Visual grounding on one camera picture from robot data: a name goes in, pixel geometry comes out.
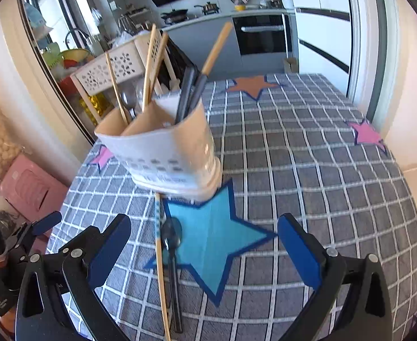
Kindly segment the plain bamboo chopstick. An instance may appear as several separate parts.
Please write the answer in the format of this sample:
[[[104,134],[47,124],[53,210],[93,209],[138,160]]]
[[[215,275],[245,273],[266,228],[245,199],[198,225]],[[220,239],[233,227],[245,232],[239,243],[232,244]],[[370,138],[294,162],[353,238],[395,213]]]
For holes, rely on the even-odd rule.
[[[155,83],[158,79],[158,73],[160,71],[162,61],[164,59],[164,53],[165,53],[165,50],[166,50],[167,41],[168,41],[168,33],[164,32],[162,34],[162,39],[159,43],[158,51],[157,51],[156,56],[155,56],[155,61],[154,61],[154,64],[152,66],[151,79],[150,79],[150,89],[149,89],[149,92],[148,92],[149,97],[152,97],[152,95],[153,95],[154,85],[155,85]]]
[[[204,65],[201,70],[202,76],[209,76],[232,29],[233,24],[231,22],[226,22],[223,25],[222,30],[220,31],[218,38],[215,41],[215,44],[213,44],[213,47],[211,48],[211,51],[209,52],[208,57],[204,62]]]
[[[152,56],[154,50],[154,40],[156,36],[157,27],[155,24],[152,25],[150,38],[149,38],[149,45],[148,45],[148,54],[147,54],[147,61],[145,66],[145,74],[144,74],[144,87],[143,87],[143,98],[141,102],[142,112],[146,110],[146,107],[151,101],[151,69],[152,69]]]
[[[117,103],[118,103],[118,108],[119,108],[120,113],[121,113],[121,117],[124,121],[124,124],[126,126],[128,126],[131,122],[131,114],[124,107],[124,103],[123,103],[122,98],[121,98],[121,93],[118,89],[118,84],[117,84],[117,81],[116,81],[115,73],[114,73],[114,70],[113,70],[113,67],[112,67],[112,64],[111,64],[111,58],[110,58],[110,55],[109,55],[108,52],[105,52],[105,58],[106,58],[107,66],[108,66],[108,71],[109,71],[109,74],[110,74],[110,77],[111,77],[111,82],[112,82],[112,87],[114,89],[114,94],[115,94],[115,97],[116,97],[116,100],[117,100]]]

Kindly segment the blue patterned bamboo chopstick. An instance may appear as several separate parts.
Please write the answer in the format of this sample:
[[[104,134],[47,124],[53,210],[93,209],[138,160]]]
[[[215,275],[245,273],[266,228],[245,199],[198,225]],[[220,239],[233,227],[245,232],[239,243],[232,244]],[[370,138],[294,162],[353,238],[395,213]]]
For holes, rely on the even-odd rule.
[[[169,327],[168,315],[167,315],[167,302],[165,297],[165,285],[164,285],[164,268],[162,259],[162,240],[161,240],[161,195],[155,193],[154,204],[154,217],[155,217],[155,255],[156,255],[156,267],[158,274],[158,290],[160,296],[160,305],[162,311],[162,322],[164,327],[164,339],[171,341],[171,332]]]

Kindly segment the pink storage box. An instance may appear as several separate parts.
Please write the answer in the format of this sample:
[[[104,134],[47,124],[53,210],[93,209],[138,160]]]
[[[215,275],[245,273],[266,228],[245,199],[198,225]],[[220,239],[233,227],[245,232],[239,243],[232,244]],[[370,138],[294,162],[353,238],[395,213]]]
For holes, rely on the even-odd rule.
[[[12,162],[0,183],[0,194],[30,222],[58,211],[67,192],[67,186],[24,154]]]

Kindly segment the beige plastic utensil holder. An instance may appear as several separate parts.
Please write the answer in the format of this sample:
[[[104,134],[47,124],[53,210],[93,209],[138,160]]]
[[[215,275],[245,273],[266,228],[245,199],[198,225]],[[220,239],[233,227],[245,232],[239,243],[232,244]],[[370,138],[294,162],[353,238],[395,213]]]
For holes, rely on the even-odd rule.
[[[137,186],[204,202],[221,186],[221,162],[203,103],[175,123],[178,102],[179,94],[157,97],[129,125],[114,109],[95,128],[95,135]]]

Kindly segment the grey checked tablecloth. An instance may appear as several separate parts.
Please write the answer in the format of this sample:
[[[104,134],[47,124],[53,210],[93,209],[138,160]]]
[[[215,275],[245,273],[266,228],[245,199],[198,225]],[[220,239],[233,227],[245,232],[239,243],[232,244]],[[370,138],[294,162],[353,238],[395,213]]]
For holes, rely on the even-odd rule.
[[[273,230],[291,213],[307,232],[345,256],[382,263],[393,337],[417,317],[417,211],[391,152],[357,141],[362,113],[324,77],[270,75],[259,99],[232,80],[207,84],[203,102],[224,179],[234,184],[240,218]],[[111,159],[82,164],[47,244],[54,253],[88,226],[131,217],[131,236],[97,294],[132,340],[162,340],[154,255],[154,195]],[[277,340],[309,300],[278,239],[234,258],[219,305],[180,272],[184,331],[174,340]]]

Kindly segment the white perforated chair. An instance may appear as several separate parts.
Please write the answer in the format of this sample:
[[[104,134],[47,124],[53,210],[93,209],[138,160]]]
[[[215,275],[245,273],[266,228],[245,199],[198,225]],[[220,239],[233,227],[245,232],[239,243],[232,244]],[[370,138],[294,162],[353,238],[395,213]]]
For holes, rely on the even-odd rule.
[[[140,34],[133,36],[132,39],[108,51],[117,84],[144,76],[149,38],[150,32],[143,31]],[[161,39],[162,33],[157,28],[154,40],[152,66]],[[102,109],[100,105],[92,102],[95,95],[112,88],[105,54],[99,55],[97,58],[79,68],[70,75],[70,78],[81,95],[85,105],[87,105],[89,114],[94,119],[94,124],[100,123],[102,118],[104,118],[104,115],[112,108],[112,105],[108,104],[106,109]]]

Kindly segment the black built-in oven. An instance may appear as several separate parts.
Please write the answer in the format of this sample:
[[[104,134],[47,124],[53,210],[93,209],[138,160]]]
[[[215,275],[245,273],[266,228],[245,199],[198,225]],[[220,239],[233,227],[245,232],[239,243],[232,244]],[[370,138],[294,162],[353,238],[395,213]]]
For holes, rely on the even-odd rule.
[[[241,55],[292,52],[292,27],[287,14],[233,18]]]

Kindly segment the white refrigerator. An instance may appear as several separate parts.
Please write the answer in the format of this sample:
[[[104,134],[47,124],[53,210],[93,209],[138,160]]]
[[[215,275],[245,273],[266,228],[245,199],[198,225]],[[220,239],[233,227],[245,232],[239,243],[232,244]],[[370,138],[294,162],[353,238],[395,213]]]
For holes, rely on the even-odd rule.
[[[325,76],[345,95],[351,65],[349,0],[293,0],[293,4],[299,71]]]

